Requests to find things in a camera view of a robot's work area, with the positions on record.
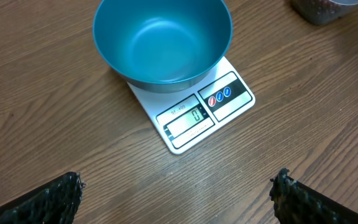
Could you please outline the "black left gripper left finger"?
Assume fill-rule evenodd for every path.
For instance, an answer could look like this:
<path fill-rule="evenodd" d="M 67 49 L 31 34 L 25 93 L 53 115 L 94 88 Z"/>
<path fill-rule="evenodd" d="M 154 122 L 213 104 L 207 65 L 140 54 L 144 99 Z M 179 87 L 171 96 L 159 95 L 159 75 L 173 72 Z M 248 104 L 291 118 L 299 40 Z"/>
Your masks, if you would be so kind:
<path fill-rule="evenodd" d="M 0 206 L 0 223 L 73 223 L 85 183 L 67 172 Z"/>

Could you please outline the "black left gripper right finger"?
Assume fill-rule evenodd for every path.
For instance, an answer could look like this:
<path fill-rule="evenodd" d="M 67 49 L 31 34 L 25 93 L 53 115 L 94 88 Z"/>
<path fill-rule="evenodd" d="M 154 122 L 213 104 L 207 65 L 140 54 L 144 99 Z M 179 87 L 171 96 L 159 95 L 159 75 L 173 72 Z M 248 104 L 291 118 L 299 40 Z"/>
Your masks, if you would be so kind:
<path fill-rule="evenodd" d="M 292 179 L 282 168 L 269 196 L 281 224 L 358 224 L 358 213 Z"/>

